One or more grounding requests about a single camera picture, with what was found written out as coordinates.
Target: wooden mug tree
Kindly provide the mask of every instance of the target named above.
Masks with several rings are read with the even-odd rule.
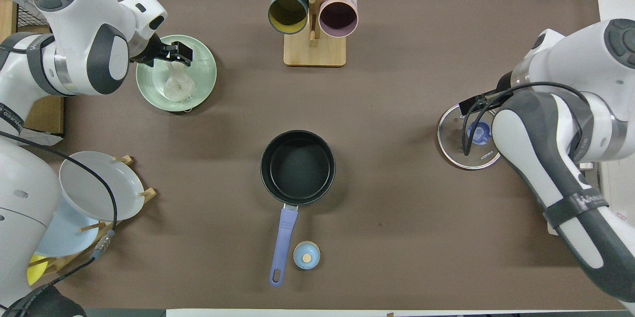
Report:
[[[343,66],[346,37],[321,35],[318,13],[322,0],[309,0],[307,25],[296,34],[284,35],[284,63],[288,66]]]

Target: pot handle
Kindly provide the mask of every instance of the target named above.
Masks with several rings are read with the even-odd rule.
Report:
[[[291,234],[295,226],[295,220],[298,217],[297,210],[283,208],[280,212],[280,224],[278,225],[278,235],[276,239],[276,250],[274,251],[274,260],[271,263],[271,272],[269,274],[269,283],[273,287],[282,285],[284,278],[284,268],[286,267],[286,259],[289,254],[289,245],[291,243]]]

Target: mug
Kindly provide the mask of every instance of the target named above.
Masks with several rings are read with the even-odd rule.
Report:
[[[282,34],[295,34],[308,22],[309,0],[271,0],[268,18]]]
[[[319,8],[319,26],[331,37],[351,35],[358,25],[357,0],[322,0]]]

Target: saucepan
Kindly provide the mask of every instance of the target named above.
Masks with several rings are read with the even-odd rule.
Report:
[[[335,159],[320,136],[293,130],[274,138],[265,149],[260,174],[268,192],[283,202],[269,283],[282,285],[298,206],[322,197],[335,179]]]

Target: green plate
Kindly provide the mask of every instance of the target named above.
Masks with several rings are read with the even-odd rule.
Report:
[[[214,84],[216,84],[216,61],[205,44],[187,35],[168,35],[161,38],[161,41],[166,44],[179,41],[192,48],[193,58],[191,66],[185,68],[186,74],[190,75],[197,83],[192,99],[176,102],[163,95],[163,88],[170,77],[170,68],[168,68],[170,62],[165,60],[154,60],[153,68],[145,64],[137,64],[136,84],[139,87],[139,91],[141,91],[141,95],[155,107],[172,112],[188,111],[200,105],[214,88]]]

